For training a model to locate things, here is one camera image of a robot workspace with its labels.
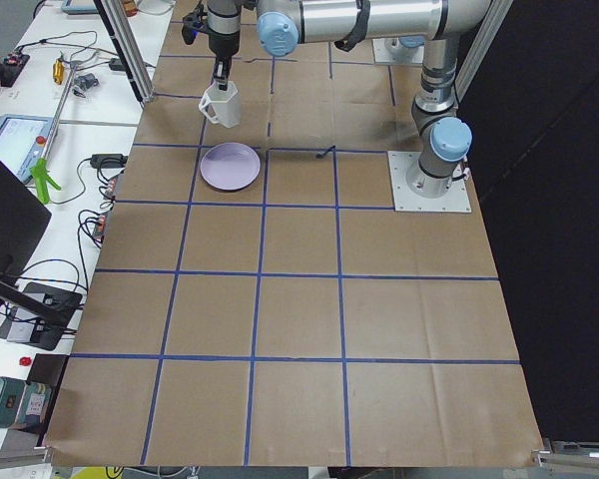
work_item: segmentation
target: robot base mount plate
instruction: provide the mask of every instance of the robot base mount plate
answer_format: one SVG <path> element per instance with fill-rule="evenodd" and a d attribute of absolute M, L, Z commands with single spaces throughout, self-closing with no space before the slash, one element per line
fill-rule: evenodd
<path fill-rule="evenodd" d="M 424 198 L 410 189 L 406 183 L 406 171 L 419 159 L 419 155 L 420 152 L 388 152 L 395 210 L 416 213 L 471 213 L 465 180 L 453 182 L 441 198 Z M 457 166 L 454 175 L 461 175 L 460 166 Z"/>
<path fill-rule="evenodd" d="M 423 61 L 423 45 L 417 48 L 388 48 L 385 38 L 372 40 L 372 51 L 377 65 L 405 65 L 420 67 Z"/>

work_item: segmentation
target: green handle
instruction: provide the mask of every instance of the green handle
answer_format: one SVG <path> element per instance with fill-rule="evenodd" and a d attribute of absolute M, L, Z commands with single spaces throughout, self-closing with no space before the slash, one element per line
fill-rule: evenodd
<path fill-rule="evenodd" d="M 56 190 L 62 190 L 62 188 L 49 176 L 49 172 L 47 171 L 47 161 L 44 158 L 38 159 L 36 164 L 31 167 L 30 171 L 36 185 L 36 195 L 38 196 L 38 200 L 40 200 L 43 205 L 48 205 L 51 201 L 49 198 L 48 185 L 51 185 Z"/>

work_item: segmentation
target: purple plate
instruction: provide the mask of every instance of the purple plate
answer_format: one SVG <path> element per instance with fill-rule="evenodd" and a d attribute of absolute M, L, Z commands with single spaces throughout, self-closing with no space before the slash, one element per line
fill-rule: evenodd
<path fill-rule="evenodd" d="M 222 143 L 207 151 L 200 171 L 202 178 L 218 190 L 240 190 L 258 177 L 260 157 L 241 143 Z"/>

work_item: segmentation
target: light blue joint cap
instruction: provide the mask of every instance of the light blue joint cap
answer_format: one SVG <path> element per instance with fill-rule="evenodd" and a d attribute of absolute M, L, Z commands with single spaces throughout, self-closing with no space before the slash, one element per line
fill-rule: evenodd
<path fill-rule="evenodd" d="M 421 35 L 399 37 L 399 43 L 406 48 L 417 48 L 423 45 L 424 38 Z"/>
<path fill-rule="evenodd" d="M 468 153 L 471 143 L 470 128 L 455 117 L 442 118 L 430 132 L 432 150 L 445 162 L 460 161 Z"/>
<path fill-rule="evenodd" d="M 298 45 L 300 33 L 295 22 L 284 13 L 267 12 L 258 19 L 260 43 L 268 54 L 283 57 Z"/>

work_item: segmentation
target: white mug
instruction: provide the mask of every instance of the white mug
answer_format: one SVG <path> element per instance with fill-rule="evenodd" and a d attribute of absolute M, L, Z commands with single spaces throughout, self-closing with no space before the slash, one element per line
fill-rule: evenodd
<path fill-rule="evenodd" d="M 227 91 L 220 90 L 216 82 L 207 88 L 198 105 L 200 111 L 213 124 L 231 128 L 240 123 L 240 94 L 234 82 L 229 82 Z"/>

